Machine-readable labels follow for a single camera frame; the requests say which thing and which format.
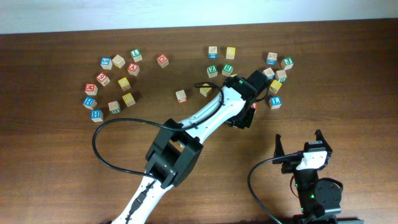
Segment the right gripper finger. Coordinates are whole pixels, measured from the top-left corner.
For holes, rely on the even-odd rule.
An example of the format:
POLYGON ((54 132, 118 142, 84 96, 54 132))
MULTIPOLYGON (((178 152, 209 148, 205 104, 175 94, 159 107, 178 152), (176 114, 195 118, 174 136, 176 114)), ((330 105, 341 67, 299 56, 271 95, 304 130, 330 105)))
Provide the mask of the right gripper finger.
POLYGON ((321 132, 320 129, 317 129, 317 130, 315 131, 315 135, 316 135, 316 141, 321 141, 323 144, 326 143, 326 140, 325 140, 325 138, 323 137, 323 134, 322 134, 322 132, 321 132))
POLYGON ((283 146, 281 143, 281 135, 276 134, 275 135, 275 150, 274 150, 274 157, 282 157, 285 155, 283 146))

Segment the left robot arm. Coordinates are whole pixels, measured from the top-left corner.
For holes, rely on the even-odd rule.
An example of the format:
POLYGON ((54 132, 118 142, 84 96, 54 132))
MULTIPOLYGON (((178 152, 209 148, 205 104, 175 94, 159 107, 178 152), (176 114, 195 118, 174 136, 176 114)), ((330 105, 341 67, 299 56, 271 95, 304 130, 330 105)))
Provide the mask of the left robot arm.
POLYGON ((172 129, 161 129, 156 135, 146 154, 146 175, 112 224, 144 223, 163 195, 189 176, 207 137, 222 124, 250 127, 255 113, 253 104, 267 86, 267 77, 259 70, 248 78, 230 76, 221 93, 200 111, 178 123, 166 121, 172 129))

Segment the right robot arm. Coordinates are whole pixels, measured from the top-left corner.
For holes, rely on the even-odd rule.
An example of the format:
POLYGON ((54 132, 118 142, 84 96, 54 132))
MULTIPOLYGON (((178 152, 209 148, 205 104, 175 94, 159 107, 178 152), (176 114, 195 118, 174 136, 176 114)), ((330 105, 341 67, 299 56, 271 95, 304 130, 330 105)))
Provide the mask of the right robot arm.
POLYGON ((303 150, 285 154, 281 135, 275 136, 273 164, 281 164, 281 173, 292 174, 302 213, 293 216, 293 222, 337 223, 341 213, 343 184, 331 178, 319 178, 318 172, 328 165, 333 150, 318 129, 316 140, 304 144, 303 150))

